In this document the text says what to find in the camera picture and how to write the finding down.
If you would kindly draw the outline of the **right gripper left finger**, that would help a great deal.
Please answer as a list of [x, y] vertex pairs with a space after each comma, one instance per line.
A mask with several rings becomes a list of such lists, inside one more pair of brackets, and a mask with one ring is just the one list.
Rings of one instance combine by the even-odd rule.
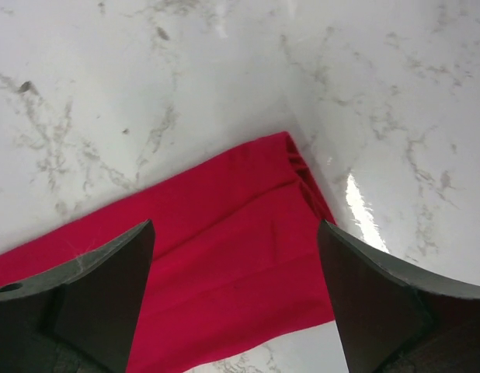
[[151, 221], [0, 287], [0, 372], [124, 372], [155, 244]]

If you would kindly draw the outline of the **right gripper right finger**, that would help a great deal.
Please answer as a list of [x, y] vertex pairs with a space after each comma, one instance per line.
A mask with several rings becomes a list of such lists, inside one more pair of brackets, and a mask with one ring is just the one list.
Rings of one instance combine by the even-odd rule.
[[318, 248], [351, 372], [480, 372], [480, 286], [410, 264], [324, 221]]

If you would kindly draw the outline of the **bright red t-shirt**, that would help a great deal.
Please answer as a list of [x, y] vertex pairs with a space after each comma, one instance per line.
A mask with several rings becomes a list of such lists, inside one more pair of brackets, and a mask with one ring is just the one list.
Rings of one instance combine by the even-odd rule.
[[325, 199], [287, 132], [232, 148], [0, 255], [0, 287], [155, 229], [129, 372], [183, 372], [333, 319]]

